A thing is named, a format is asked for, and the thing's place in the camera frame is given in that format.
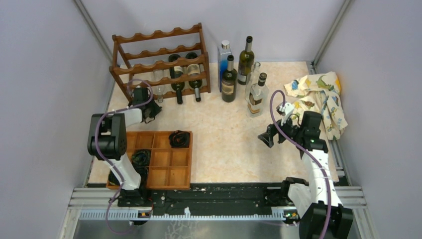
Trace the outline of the clear liquor bottle black cap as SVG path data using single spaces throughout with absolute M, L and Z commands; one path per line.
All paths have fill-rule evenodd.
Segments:
M 247 107 L 249 116 L 254 118 L 262 115 L 263 109 L 266 103 L 266 99 L 269 93 L 269 89 L 266 86 L 266 73 L 260 73 L 258 82 L 252 84 L 248 97 Z

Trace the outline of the green wine bottle white label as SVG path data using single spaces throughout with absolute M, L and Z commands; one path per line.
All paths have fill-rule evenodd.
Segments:
M 172 54 L 168 57 L 168 60 L 169 62 L 174 62 L 179 58 L 179 54 Z M 184 68 L 182 66 L 175 66 L 169 69 L 169 73 L 171 79 L 176 79 L 184 74 Z M 185 82 L 172 83 L 171 88 L 176 93 L 177 104 L 181 105 L 183 103 L 182 91 L 185 88 Z

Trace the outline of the green wine bottle dark label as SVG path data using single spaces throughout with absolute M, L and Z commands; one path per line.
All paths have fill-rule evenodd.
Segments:
M 195 59 L 198 55 L 195 52 L 190 52 L 186 55 L 187 59 Z M 187 74 L 189 76 L 196 76 L 201 73 L 199 64 L 190 64 L 187 66 Z M 202 79 L 189 81 L 190 87 L 194 90 L 196 102 L 201 101 L 200 87 L 202 86 Z

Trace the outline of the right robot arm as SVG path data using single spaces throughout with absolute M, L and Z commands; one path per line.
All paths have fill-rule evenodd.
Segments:
M 271 148 L 274 136 L 278 143 L 288 140 L 300 152 L 309 179 L 288 177 L 283 181 L 281 201 L 296 207 L 299 218 L 299 237 L 302 239 L 346 239 L 353 212 L 344 207 L 337 195 L 328 165 L 328 146 L 320 138 L 319 113 L 305 111 L 300 125 L 291 118 L 278 120 L 267 126 L 258 139 Z

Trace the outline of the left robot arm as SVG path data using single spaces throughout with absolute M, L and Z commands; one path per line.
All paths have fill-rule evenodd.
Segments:
M 161 109 L 151 89 L 136 88 L 134 93 L 134 103 L 125 109 L 92 115 L 87 148 L 90 155 L 110 168 L 108 179 L 119 186 L 117 198 L 129 198 L 135 205 L 143 206 L 149 200 L 145 179 L 152 151 L 136 149 L 129 156 L 126 127 L 144 120 L 143 109 Z

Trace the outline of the wooden wine rack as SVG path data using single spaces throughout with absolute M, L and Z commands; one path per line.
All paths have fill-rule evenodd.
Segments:
M 142 42 L 147 40 L 156 40 L 169 37 L 177 37 L 182 35 L 197 34 L 199 36 L 199 42 L 193 44 L 192 46 L 178 45 L 177 47 L 171 49 L 166 47 L 161 47 L 157 51 L 143 50 L 140 53 L 132 54 L 126 53 L 122 47 L 123 44 Z M 187 73 L 184 73 L 181 77 L 176 79 L 171 79 L 170 77 L 162 77 L 158 81 L 146 81 L 146 83 L 140 83 L 138 86 L 146 87 L 146 84 L 151 86 L 161 86 L 161 85 L 170 85 L 172 83 L 178 82 L 189 82 L 192 80 L 205 80 L 206 85 L 200 87 L 200 93 L 210 93 L 211 92 L 211 76 L 210 76 L 210 61 L 209 54 L 206 47 L 206 42 L 203 33 L 203 26 L 199 22 L 193 25 L 189 29 L 183 29 L 180 27 L 175 27 L 170 32 L 164 32 L 161 30 L 156 30 L 150 35 L 143 33 L 136 33 L 131 37 L 124 37 L 121 35 L 113 35 L 113 50 L 112 50 L 112 63 L 109 67 L 109 71 L 113 76 L 115 82 L 121 89 L 123 95 L 130 102 L 133 100 L 132 93 L 129 91 L 136 88 L 137 86 L 131 82 L 133 77 L 137 74 L 142 73 L 152 73 L 155 70 L 169 70 L 175 66 L 187 67 L 190 64 L 199 64 L 203 67 L 203 70 L 199 75 L 189 76 Z M 195 59 L 187 59 L 186 57 L 180 57 L 174 62 L 169 62 L 167 60 L 157 60 L 153 64 L 134 64 L 131 65 L 131 60 L 151 58 L 166 56 L 176 53 L 190 53 L 194 51 L 200 51 L 201 53 Z

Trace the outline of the clear tall glass bottle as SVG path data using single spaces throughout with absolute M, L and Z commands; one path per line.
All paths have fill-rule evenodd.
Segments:
M 260 62 L 254 62 L 254 64 L 251 67 L 250 73 L 247 75 L 246 87 L 245 87 L 245 93 L 244 93 L 244 99 L 246 101 L 249 98 L 252 85 L 258 83 L 259 75 L 260 75 L 260 67 L 261 67 Z

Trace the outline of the dark bottle brown label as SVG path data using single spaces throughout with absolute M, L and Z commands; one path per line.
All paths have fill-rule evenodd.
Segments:
M 234 56 L 228 55 L 227 69 L 222 74 L 221 97 L 224 102 L 230 103 L 236 97 L 237 71 L 234 68 Z

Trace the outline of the tall green wine bottle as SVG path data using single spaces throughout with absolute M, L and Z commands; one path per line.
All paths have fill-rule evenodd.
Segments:
M 246 85 L 247 75 L 251 72 L 254 63 L 254 52 L 252 51 L 252 36 L 247 36 L 245 49 L 241 51 L 238 62 L 237 81 L 240 85 Z

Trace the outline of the wooden compartment tray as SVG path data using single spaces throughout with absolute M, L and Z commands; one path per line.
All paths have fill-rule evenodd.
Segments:
M 150 149 L 149 175 L 145 189 L 188 190 L 192 165 L 192 133 L 190 131 L 127 132 L 129 156 L 136 149 Z M 117 184 L 109 189 L 119 189 Z

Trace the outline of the dinosaur print cloth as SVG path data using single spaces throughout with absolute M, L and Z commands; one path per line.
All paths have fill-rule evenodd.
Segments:
M 341 104 L 341 86 L 333 71 L 305 75 L 284 85 L 285 93 L 297 98 L 293 102 L 295 118 L 302 119 L 305 111 L 322 115 L 327 139 L 340 139 L 348 123 Z

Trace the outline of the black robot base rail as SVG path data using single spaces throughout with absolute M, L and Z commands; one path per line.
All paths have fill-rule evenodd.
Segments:
M 152 207 L 154 216 L 266 216 L 273 207 L 293 206 L 284 183 L 192 183 L 188 190 L 122 191 L 119 207 Z

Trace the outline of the aluminium corner frame post right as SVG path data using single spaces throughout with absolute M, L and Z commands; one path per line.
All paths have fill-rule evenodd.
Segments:
M 320 64 L 327 48 L 329 47 L 334 35 L 336 34 L 337 30 L 339 29 L 339 26 L 341 22 L 344 19 L 344 16 L 346 15 L 348 9 L 353 4 L 353 0 L 344 0 L 339 12 L 337 13 L 333 23 L 331 24 L 331 27 L 329 28 L 329 31 L 327 32 L 319 50 L 317 51 L 314 60 L 312 61 L 312 66 L 315 70 L 317 70 L 318 65 Z

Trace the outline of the aluminium corner frame post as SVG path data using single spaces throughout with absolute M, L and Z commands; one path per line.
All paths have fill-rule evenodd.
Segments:
M 353 4 L 353 0 L 344 0 L 339 12 L 337 13 L 333 23 L 331 24 L 331 27 L 329 28 L 329 31 L 327 32 L 319 50 L 317 51 L 314 60 L 312 61 L 312 66 L 315 70 L 317 70 L 318 65 L 320 64 L 327 48 L 329 47 L 334 35 L 336 34 L 337 30 L 339 29 L 339 26 L 341 22 L 344 19 L 344 16 L 346 15 L 348 9 Z
M 112 51 L 108 47 L 105 39 L 103 38 L 99 28 L 97 27 L 94 19 L 91 17 L 89 11 L 87 10 L 86 6 L 84 5 L 82 0 L 72 0 L 73 4 L 77 8 L 78 12 L 81 14 L 83 20 L 85 21 L 87 27 L 89 28 L 90 32 L 94 36 L 95 40 L 97 41 L 98 45 L 100 46 L 103 54 L 105 55 L 106 59 L 109 63 L 112 62 Z

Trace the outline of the aluminium corner frame post left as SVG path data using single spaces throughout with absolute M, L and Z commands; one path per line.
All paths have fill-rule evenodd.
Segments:
M 100 46 L 103 54 L 105 55 L 106 59 L 109 63 L 112 62 L 112 51 L 108 47 L 105 39 L 103 38 L 99 28 L 97 27 L 94 19 L 91 17 L 89 11 L 87 10 L 86 6 L 84 5 L 82 0 L 72 0 L 73 4 L 77 8 L 78 12 L 81 14 L 83 20 L 85 21 L 87 27 L 89 28 L 90 32 L 94 36 L 95 40 L 97 41 L 98 45 Z

